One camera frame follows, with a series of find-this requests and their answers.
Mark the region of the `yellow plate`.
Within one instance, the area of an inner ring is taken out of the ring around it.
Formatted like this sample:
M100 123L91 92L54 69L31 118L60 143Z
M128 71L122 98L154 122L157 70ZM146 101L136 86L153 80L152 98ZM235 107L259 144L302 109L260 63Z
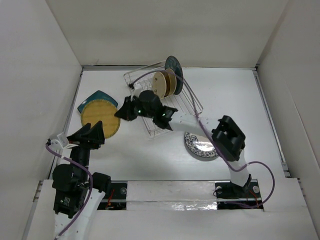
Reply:
M117 133L121 124L120 119L115 116L116 112L117 108L111 102L104 99L92 100L81 112L81 125L90 123L93 126L102 121L104 137L111 138Z

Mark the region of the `cream plate with characters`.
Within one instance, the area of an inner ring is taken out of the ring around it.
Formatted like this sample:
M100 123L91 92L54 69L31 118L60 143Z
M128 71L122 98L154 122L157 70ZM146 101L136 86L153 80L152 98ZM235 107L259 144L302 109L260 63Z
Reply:
M164 98L167 91L167 82L165 75L157 71L152 79L152 90L160 98Z

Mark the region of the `brown gold patterned plate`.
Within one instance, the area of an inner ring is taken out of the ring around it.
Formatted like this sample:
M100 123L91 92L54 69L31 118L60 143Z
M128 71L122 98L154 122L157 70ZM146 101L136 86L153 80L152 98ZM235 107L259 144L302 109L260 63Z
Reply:
M163 98L167 97L170 93L171 90L171 79L169 76L169 73L165 70L161 70L160 71L162 73L162 75L164 76L165 79L165 93L163 95Z

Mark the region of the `plain cream plate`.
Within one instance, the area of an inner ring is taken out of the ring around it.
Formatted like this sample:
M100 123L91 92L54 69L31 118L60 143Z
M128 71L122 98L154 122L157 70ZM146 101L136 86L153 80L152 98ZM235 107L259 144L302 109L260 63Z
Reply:
M167 72L167 74L169 76L169 80L170 80L170 88L169 88L168 96L171 96L174 94L174 92L176 90L177 78L176 78L175 72L172 69L167 68L165 71Z

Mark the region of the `round teal plate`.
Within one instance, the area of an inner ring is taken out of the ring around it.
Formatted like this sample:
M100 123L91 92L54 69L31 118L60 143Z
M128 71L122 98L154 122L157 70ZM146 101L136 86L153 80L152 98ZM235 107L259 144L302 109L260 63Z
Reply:
M173 70L174 76L176 77L176 89L173 94L174 95L180 94L184 85L183 70L180 62L175 56L170 55L165 61L164 69Z

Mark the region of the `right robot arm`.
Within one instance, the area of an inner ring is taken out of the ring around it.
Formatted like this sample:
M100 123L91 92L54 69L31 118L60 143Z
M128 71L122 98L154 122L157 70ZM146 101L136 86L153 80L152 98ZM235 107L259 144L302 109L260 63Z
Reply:
M139 95L125 97L115 117L126 121L137 117L149 118L161 129L206 137L227 164L232 193L242 197L249 191L252 176L247 170L243 152L246 136L230 116L218 119L184 114L162 104L153 91L144 90Z

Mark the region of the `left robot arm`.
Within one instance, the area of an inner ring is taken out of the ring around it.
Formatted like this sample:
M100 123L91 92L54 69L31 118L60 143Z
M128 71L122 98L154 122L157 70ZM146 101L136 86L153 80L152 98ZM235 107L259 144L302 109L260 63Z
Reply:
M90 152L105 143L102 121L82 126L70 136L64 133L48 139L45 148L66 163L52 173L56 240L86 240L101 200L111 192L111 177L90 173Z

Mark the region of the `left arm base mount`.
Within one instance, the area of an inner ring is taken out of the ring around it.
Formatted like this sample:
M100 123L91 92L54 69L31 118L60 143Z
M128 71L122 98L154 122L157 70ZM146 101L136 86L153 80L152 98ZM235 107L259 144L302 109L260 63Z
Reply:
M98 205L98 210L126 210L127 209L127 181L112 181L111 190L105 195Z

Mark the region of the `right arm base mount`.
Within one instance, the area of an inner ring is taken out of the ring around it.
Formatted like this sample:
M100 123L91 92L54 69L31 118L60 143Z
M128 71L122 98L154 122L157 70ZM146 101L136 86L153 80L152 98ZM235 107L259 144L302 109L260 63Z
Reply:
M218 210L263 209L263 200L257 179L252 179L244 188L230 180L215 181L213 196Z

